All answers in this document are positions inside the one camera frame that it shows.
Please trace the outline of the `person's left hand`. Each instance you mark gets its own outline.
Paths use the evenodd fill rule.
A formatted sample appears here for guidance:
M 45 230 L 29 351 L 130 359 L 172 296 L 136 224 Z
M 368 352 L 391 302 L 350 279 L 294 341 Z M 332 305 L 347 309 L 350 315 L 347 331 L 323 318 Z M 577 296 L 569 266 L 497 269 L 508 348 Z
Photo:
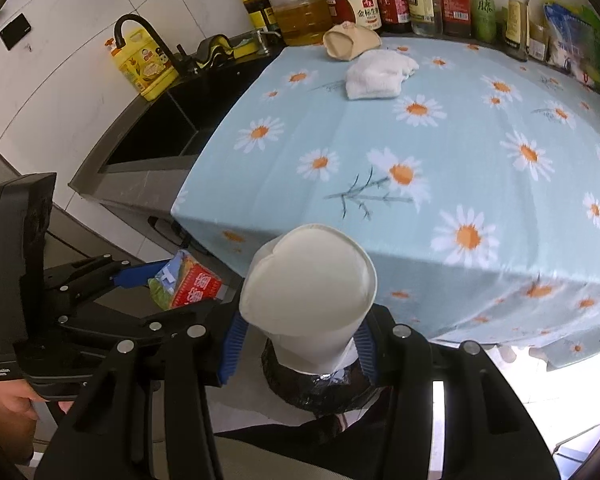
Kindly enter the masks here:
M 24 379 L 0 382 L 0 412 L 38 420 L 35 403 L 47 403 Z

